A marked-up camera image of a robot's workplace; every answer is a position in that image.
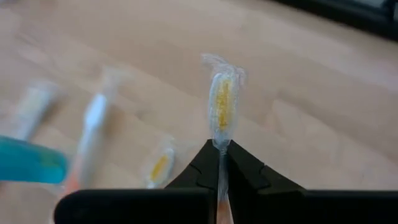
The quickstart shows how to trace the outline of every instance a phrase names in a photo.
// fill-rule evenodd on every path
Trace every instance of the light wood surface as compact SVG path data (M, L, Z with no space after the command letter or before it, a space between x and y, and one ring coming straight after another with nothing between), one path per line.
M234 140L313 189L398 189L398 45L269 1L20 0L0 8L2 122L30 83L63 97L33 142L72 156L101 67L130 74L95 187L143 187L174 138L173 177L208 139L200 54L246 69ZM51 187L3 184L1 223L46 223Z

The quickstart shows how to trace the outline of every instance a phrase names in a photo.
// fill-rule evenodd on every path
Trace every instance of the wooden floor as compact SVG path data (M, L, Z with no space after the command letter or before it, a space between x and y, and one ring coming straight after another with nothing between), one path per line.
M398 189L398 44L269 1L19 0L0 8L0 118L30 83L63 97L33 142L72 156L101 67L127 71L95 187L143 187L175 139L174 177L210 137L200 54L246 69L234 140L312 189ZM46 223L51 187L2 184L1 223Z

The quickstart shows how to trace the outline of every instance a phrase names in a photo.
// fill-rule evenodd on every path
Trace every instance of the sealed plastic straw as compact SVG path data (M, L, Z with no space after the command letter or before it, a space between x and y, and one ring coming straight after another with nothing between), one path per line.
M103 139L103 126L108 114L110 101L117 93L122 71L116 68L103 68L103 83L101 90L88 105L84 121L83 133L78 145L78 151L73 161L71 171L65 181L61 197L76 190L90 187L95 165L98 160L99 148Z
M38 82L28 88L7 128L10 137L28 141L59 95L56 84Z
M228 192L226 150L236 125L239 89L246 78L244 70L229 64L213 54L203 54L205 65L212 69L213 81L210 87L208 119L213 145L220 151L220 173L218 200L225 200Z

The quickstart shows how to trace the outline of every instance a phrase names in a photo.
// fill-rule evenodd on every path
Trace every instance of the wooden table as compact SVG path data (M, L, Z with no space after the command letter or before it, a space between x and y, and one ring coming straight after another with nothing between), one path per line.
M55 82L63 98L32 141L72 156L101 67L119 67L131 78L111 110L95 187L143 187L142 167L168 138L175 177L210 137L204 52L248 73L234 139L256 157L308 188L398 189L398 45L269 1L2 5L2 122L30 83ZM1 223L46 222L48 189L3 184Z

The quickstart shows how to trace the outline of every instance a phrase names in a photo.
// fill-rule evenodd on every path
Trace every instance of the black object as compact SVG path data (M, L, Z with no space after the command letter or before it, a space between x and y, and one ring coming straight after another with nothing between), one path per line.
M273 0L398 40L398 0Z
M81 190L63 198L55 224L215 223L218 151L207 140L162 190ZM229 201L235 224L397 223L398 192L306 190L231 141Z

